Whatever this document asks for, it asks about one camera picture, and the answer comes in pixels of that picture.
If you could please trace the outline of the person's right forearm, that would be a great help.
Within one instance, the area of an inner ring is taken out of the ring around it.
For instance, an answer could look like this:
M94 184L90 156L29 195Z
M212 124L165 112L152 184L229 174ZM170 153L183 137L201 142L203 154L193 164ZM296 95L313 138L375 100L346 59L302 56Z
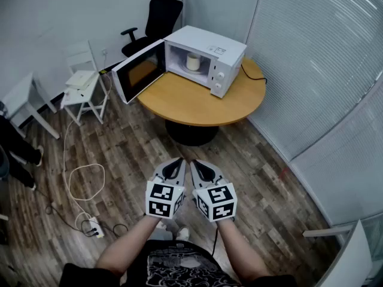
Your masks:
M271 276L260 255L251 247L231 219L217 221L227 257L243 284Z

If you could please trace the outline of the flat white box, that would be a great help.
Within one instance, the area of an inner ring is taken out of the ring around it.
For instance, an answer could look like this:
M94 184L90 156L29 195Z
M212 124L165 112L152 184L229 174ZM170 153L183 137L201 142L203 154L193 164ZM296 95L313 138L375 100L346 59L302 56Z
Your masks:
M99 74L96 71L77 71L65 83L67 88L75 90L87 90L98 80Z

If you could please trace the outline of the person's left forearm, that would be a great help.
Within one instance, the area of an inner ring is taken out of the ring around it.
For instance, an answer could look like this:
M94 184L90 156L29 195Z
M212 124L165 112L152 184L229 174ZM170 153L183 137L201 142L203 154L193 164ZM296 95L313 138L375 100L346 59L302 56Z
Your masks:
M139 255L159 222L158 217L144 216L131 230L103 251L95 268L108 270L117 277L122 277Z

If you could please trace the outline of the white door panel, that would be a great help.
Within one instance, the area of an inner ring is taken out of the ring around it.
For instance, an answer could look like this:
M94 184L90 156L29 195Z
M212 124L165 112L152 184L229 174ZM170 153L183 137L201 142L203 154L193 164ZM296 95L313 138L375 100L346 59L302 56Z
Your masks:
M361 221L323 230L306 230L303 237L346 234L346 242L315 287L362 287L372 269L372 256Z

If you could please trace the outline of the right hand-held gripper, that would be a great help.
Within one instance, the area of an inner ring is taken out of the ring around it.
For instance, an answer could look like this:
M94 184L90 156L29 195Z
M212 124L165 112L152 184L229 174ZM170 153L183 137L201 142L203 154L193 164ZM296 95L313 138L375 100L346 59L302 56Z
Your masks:
M234 186L223 177L222 171L207 161L190 162L194 185L193 197L197 209L209 222L233 218L238 199Z

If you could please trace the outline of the white microwave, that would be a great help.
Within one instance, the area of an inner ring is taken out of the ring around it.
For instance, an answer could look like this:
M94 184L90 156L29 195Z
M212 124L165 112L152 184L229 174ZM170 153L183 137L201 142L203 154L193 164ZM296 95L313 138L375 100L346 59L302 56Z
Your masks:
M245 56L246 45L193 26L184 26L128 57L112 69L113 81L121 100L128 104L167 72L194 81L222 98L229 90ZM208 75L183 71L179 63L187 53L210 61Z

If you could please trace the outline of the person's black printed shirt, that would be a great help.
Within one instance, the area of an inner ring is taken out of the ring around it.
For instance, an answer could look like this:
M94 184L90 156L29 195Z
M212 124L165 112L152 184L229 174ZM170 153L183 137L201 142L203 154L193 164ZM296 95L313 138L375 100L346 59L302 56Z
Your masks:
M149 240L127 269L125 282L105 269L67 263L59 287L297 287L297 283L292 275L282 275L242 285L208 251L191 242Z

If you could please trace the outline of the white cup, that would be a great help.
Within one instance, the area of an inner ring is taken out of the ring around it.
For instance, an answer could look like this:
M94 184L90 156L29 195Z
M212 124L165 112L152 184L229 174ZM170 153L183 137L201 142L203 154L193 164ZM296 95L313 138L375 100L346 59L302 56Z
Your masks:
M190 71L198 71L200 68L200 55L194 52L187 53L186 67Z

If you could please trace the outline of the white side table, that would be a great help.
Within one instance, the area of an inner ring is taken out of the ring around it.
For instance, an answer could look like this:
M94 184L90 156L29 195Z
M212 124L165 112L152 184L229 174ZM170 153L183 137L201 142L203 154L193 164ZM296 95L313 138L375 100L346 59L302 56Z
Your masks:
M60 138L60 134L52 128L51 125L38 113L38 111L33 107L30 102L30 94L31 90L35 89L38 95L43 99L45 104L51 109L51 111L55 114L57 109L52 104L49 99L46 91L41 87L41 84L36 79L36 75L31 72L26 77L24 77L21 82L17 83L11 91L5 95L2 102L8 109L7 117L11 123L11 125L18 131L18 133L25 138L26 135L12 122L12 119L15 115L19 113L20 110L26 109L46 131L49 132L55 139Z

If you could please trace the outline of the white power strip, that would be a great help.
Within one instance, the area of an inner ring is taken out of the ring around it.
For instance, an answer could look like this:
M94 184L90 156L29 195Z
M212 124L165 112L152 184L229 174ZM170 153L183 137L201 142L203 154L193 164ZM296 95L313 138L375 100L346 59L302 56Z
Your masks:
M98 222L96 217L91 217L89 219L90 228L92 230L92 235L100 239L104 237L104 231L101 227L101 224Z

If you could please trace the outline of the round wooden table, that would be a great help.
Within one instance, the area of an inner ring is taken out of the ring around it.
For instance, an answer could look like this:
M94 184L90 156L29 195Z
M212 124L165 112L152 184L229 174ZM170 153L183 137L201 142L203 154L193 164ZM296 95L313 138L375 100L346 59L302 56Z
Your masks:
M184 77L165 73L139 96L140 103L165 120L169 136L182 145L212 141L219 128L248 117L262 103L267 79L251 59L244 59L238 76L223 98Z

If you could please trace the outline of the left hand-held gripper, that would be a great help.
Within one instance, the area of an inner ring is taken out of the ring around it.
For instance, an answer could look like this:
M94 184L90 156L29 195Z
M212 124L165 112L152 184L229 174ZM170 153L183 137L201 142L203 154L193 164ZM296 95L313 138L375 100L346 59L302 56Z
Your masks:
M185 175L186 160L181 157L172 158L158 165L153 180L147 181L145 214L172 219L184 200Z

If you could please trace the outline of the black office chair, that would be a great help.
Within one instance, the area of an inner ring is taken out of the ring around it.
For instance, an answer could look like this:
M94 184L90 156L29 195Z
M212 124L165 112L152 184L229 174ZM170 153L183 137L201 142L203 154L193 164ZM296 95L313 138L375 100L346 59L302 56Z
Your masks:
M182 9L183 3L179 0L151 0L145 36L135 38L134 31L138 28L124 30L121 35L128 34L130 43L121 49L122 54L130 57L150 44L170 35Z

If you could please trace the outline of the white wooden chair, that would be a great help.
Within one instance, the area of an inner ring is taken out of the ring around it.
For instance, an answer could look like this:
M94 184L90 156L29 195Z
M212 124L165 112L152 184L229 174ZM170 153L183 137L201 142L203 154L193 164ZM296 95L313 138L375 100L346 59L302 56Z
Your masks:
M109 99L109 94L101 75L97 70L92 49L88 40L69 45L63 50L63 52L71 76L77 71L96 71L99 74L99 77L96 84L87 90L75 90L66 87L60 107L68 113L68 115L78 126L81 125L82 114L88 111L92 111L98 121L103 124L103 117ZM104 98L98 105L95 105L92 102L96 86L100 86L104 93Z

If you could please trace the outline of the white window blinds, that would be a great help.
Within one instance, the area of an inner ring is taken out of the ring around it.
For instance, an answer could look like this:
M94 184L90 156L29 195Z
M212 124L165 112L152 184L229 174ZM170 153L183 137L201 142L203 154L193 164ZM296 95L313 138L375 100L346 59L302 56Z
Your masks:
M248 54L267 79L253 120L292 160L383 71L383 0L258 0Z

